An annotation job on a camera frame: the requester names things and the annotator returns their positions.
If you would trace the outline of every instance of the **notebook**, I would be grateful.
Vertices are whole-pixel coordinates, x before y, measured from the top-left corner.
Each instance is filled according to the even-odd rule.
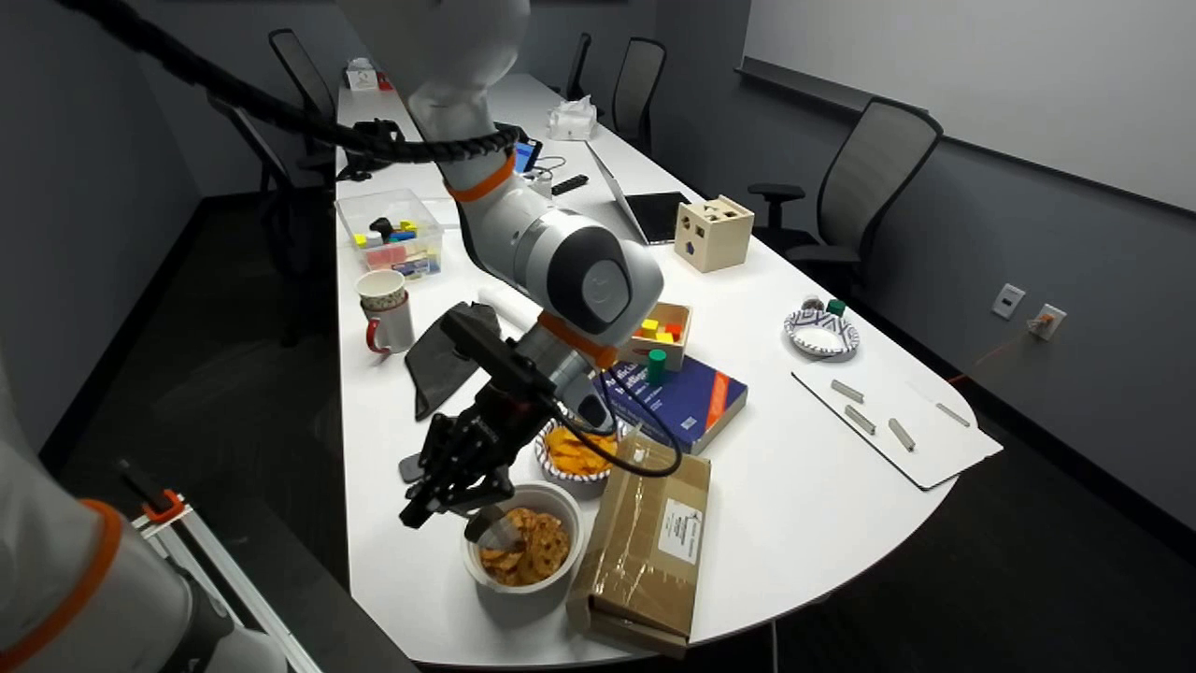
[[[710,439],[747,404],[745,381],[707,365],[696,356],[685,356],[685,365],[669,369],[659,386],[648,381],[641,361],[619,361],[603,376],[603,386],[609,391],[609,407],[625,424],[664,445],[674,435],[685,451],[701,451]]]

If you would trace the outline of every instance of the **wall outlet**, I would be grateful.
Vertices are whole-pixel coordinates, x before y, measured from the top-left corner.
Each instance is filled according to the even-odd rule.
[[[1009,323],[1009,313],[1018,309],[1019,298],[1024,298],[1024,288],[1001,284],[999,298],[994,298],[994,313]]]
[[[1036,341],[1054,341],[1056,324],[1069,317],[1069,309],[1044,303],[1040,313],[1024,324]]]

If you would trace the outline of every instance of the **dark carpet floor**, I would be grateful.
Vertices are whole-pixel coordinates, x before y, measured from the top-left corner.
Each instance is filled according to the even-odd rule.
[[[259,213],[259,203],[200,207],[57,474],[74,495],[128,501],[119,456],[160,481],[236,470],[335,567],[334,293],[301,293],[301,335],[283,346],[296,303],[269,264]],[[685,664],[619,669],[753,673],[777,646],[777,669],[791,673],[1196,673],[1196,565],[1040,450],[986,430],[1006,451],[959,479],[897,556],[777,619],[777,639],[753,627]]]

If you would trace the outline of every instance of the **black office chair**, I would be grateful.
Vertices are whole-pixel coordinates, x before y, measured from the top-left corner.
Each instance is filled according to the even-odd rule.
[[[633,36],[625,52],[625,70],[611,87],[611,132],[633,146],[649,148],[649,100],[664,70],[664,45],[649,36]]]
[[[283,65],[286,80],[296,83],[301,107],[334,118],[335,97],[334,97],[322,69],[315,69],[310,52],[301,50],[297,32],[296,31],[269,31],[269,50]]]
[[[574,61],[572,61],[572,76],[567,76],[567,83],[559,90],[563,100],[586,97],[586,90],[584,90],[586,57],[591,57],[591,32],[578,36],[578,50],[574,50]]]
[[[803,198],[797,183],[753,183],[752,192],[768,207],[758,238],[833,294],[858,298],[858,260],[869,249],[873,223],[939,140],[942,127],[928,111],[873,97],[818,188],[818,234],[782,223],[785,203]]]
[[[259,192],[264,198],[263,229],[274,269],[286,284],[286,324],[279,345],[297,345],[301,324],[315,324],[315,305],[330,293],[330,274],[322,269],[322,249],[310,222],[296,222],[297,192],[286,163],[274,152],[250,115],[221,97],[210,105],[233,122],[233,132],[250,146],[263,163]]]

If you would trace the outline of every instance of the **wooden block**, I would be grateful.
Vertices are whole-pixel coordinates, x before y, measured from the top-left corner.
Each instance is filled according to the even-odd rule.
[[[674,249],[696,269],[724,269],[747,257],[753,213],[724,194],[675,211]]]

